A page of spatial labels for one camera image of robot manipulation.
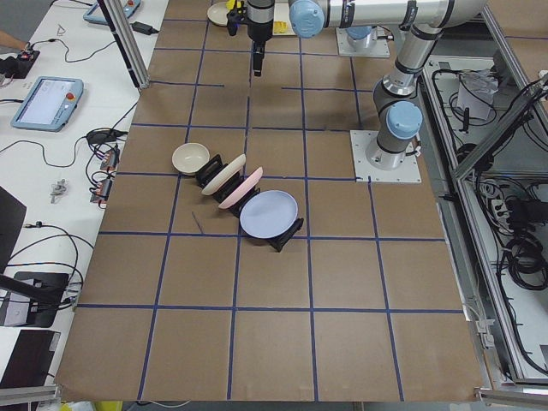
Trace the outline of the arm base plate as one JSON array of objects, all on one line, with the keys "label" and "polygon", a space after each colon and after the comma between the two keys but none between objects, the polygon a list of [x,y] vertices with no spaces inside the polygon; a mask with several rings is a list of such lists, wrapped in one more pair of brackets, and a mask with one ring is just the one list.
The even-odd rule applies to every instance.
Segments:
[{"label": "arm base plate", "polygon": [[389,35],[382,27],[372,27],[368,33],[361,27],[337,28],[338,54],[342,57],[388,58]]},{"label": "arm base plate", "polygon": [[385,152],[377,142],[376,130],[351,130],[350,141],[357,182],[394,184],[421,183],[414,147],[408,143],[400,153]]}]

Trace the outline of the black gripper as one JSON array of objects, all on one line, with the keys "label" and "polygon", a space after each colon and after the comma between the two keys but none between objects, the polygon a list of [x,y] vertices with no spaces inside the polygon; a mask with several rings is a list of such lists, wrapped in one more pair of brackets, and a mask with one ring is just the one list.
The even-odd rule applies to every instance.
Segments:
[{"label": "black gripper", "polygon": [[274,22],[273,0],[247,1],[247,34],[253,41],[253,76],[261,76],[265,58],[265,43],[272,37]]}]

